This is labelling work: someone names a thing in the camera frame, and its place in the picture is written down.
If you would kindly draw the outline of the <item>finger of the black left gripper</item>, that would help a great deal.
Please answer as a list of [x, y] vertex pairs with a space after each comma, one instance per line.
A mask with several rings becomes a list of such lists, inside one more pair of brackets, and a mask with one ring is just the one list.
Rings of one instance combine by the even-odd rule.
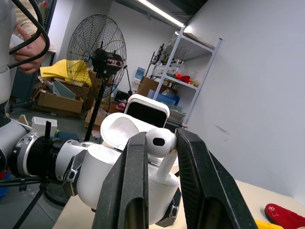
[[179, 188], [177, 188], [175, 195], [172, 198], [168, 209], [166, 210], [165, 215], [155, 225], [160, 227], [169, 227], [175, 223], [180, 207], [181, 196], [181, 191]]
[[175, 131], [176, 129], [179, 128], [189, 128], [189, 126], [174, 120], [166, 121], [166, 129], [169, 129], [170, 131]]

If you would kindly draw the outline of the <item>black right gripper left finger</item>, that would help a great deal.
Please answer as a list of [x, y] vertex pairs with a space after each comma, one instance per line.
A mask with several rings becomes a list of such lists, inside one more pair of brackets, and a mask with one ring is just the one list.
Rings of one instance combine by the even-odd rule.
[[128, 140], [102, 184], [92, 228], [149, 227], [148, 154], [145, 144], [144, 132]]

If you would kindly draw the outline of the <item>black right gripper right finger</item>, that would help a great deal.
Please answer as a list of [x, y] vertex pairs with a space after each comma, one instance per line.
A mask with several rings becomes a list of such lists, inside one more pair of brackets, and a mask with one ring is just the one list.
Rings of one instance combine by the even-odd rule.
[[257, 228], [234, 178], [205, 142], [185, 129], [177, 129], [176, 137], [187, 228]]

